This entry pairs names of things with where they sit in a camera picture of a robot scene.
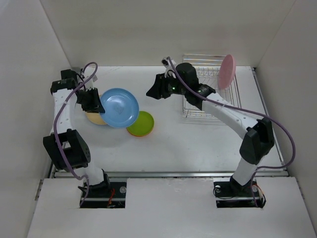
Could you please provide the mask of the beige plate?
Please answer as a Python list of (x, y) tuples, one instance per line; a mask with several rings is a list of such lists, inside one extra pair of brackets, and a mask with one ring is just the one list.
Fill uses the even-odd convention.
[(86, 115), (87, 119), (93, 124), (96, 124), (96, 125), (107, 125), (107, 123), (104, 122), (104, 120), (101, 118), (99, 113), (88, 113), (88, 112), (85, 112), (85, 115)]

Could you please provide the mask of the blue plate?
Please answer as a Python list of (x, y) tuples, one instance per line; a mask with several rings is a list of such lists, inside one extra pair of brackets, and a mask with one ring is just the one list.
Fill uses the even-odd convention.
[(139, 116), (139, 104), (135, 96), (122, 88), (112, 88), (100, 96), (105, 112), (100, 113), (103, 121), (109, 126), (127, 128)]

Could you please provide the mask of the green plate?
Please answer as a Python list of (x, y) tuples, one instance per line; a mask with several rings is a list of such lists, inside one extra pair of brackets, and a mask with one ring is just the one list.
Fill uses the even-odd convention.
[(153, 116), (146, 111), (140, 111), (137, 120), (131, 126), (127, 127), (127, 129), (148, 131), (153, 130), (154, 125), (155, 121)]

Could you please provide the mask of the orange plate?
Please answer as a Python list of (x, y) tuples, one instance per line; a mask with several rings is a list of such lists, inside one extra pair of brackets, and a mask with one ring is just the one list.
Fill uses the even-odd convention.
[(127, 131), (128, 131), (129, 134), (131, 134), (132, 136), (135, 136), (135, 137), (144, 137), (144, 136), (149, 135), (153, 130), (139, 131), (139, 130), (130, 130), (130, 129), (127, 129)]

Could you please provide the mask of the pink plate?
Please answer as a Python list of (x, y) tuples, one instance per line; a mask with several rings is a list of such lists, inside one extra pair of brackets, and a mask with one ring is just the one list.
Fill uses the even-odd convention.
[(218, 73), (218, 88), (224, 90), (228, 88), (235, 76), (236, 60), (233, 55), (226, 55), (220, 66)]

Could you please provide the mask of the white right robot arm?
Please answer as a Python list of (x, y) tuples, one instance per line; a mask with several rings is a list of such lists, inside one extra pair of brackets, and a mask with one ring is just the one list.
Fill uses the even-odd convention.
[(156, 75), (146, 95), (157, 100), (167, 99), (173, 94), (183, 95), (190, 105), (216, 117), (239, 135), (242, 139), (239, 149), (241, 160), (230, 179), (229, 189), (233, 194), (241, 195), (247, 190), (247, 184), (251, 182), (262, 158), (274, 146), (271, 121), (241, 113), (215, 89), (200, 83), (196, 69), (190, 63), (176, 64), (167, 58), (161, 62), (165, 73)]

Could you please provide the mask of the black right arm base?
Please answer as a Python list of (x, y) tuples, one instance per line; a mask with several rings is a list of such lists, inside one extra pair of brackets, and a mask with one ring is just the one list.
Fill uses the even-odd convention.
[(230, 181), (214, 181), (213, 195), (217, 208), (264, 208), (266, 197), (256, 180), (243, 187)]

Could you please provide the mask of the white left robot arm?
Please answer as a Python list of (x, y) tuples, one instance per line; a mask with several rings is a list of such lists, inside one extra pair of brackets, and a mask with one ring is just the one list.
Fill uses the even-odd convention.
[(90, 149), (74, 126), (74, 109), (79, 104), (83, 111), (92, 114), (105, 112), (97, 88), (86, 87), (82, 73), (71, 69), (61, 71), (61, 79), (51, 85), (54, 99), (53, 127), (43, 138), (43, 145), (58, 170), (72, 173), (78, 180), (85, 179), (80, 189), (95, 192), (104, 197), (110, 193), (111, 185), (107, 174), (97, 169), (92, 162)]

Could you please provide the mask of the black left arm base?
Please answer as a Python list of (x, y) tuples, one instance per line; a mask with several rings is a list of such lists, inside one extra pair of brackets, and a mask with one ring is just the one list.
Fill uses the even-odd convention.
[(81, 194), (80, 208), (125, 208), (127, 182), (111, 181), (109, 186), (104, 184), (89, 186), (86, 196), (87, 184), (78, 187)]

